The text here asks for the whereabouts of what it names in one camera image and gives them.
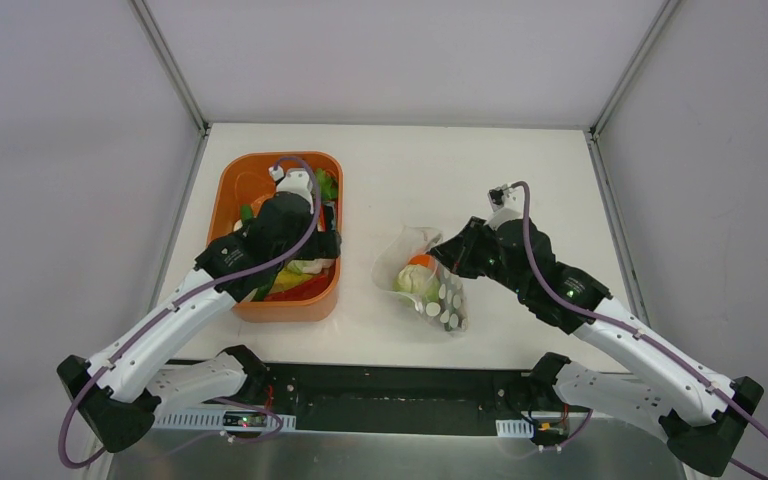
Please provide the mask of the orange fruit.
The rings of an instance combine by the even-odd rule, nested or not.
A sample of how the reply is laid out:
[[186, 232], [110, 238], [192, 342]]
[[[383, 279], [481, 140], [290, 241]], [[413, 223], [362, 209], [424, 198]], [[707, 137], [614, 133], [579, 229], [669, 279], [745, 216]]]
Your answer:
[[409, 265], [422, 266], [427, 269], [433, 270], [435, 268], [436, 260], [428, 254], [418, 254], [410, 258]]

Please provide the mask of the long green cucumber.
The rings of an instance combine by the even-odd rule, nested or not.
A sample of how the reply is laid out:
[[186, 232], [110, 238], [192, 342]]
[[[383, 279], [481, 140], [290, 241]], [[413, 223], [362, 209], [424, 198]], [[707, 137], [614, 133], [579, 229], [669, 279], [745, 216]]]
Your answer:
[[437, 290], [425, 306], [425, 314], [447, 332], [462, 332], [468, 328], [466, 295], [458, 277], [437, 281]]

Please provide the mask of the clear dotted zip bag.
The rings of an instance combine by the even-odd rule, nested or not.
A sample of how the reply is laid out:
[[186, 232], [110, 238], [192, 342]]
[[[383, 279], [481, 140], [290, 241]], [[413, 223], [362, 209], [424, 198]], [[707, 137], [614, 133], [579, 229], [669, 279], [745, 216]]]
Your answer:
[[462, 280], [430, 255], [442, 243], [431, 227], [404, 227], [373, 264], [373, 284], [416, 317], [450, 334], [468, 329], [468, 302]]

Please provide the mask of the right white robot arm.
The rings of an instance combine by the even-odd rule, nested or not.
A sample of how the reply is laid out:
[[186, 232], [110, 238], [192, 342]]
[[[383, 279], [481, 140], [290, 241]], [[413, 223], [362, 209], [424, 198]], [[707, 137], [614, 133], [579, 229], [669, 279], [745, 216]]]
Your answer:
[[608, 354], [637, 378], [625, 383], [547, 352], [527, 377], [543, 410], [563, 402], [599, 410], [646, 431], [690, 468], [720, 477], [732, 460], [763, 388], [730, 379], [655, 334], [598, 280], [556, 259], [536, 226], [519, 219], [492, 227], [473, 217], [430, 255], [460, 278], [489, 278], [516, 294], [536, 318]]

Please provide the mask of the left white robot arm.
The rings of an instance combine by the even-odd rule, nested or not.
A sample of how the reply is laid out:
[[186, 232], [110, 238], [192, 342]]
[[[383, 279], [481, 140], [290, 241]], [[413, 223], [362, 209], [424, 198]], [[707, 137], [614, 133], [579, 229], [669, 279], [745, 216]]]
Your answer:
[[177, 289], [122, 337], [89, 358], [70, 355], [57, 367], [71, 404], [59, 448], [80, 415], [109, 453], [141, 440], [154, 423], [205, 401], [234, 397], [253, 404], [268, 369], [247, 347], [166, 371], [167, 362], [217, 316], [265, 287], [290, 261], [338, 257], [340, 237], [318, 228], [322, 196], [279, 190], [242, 227], [211, 241]]

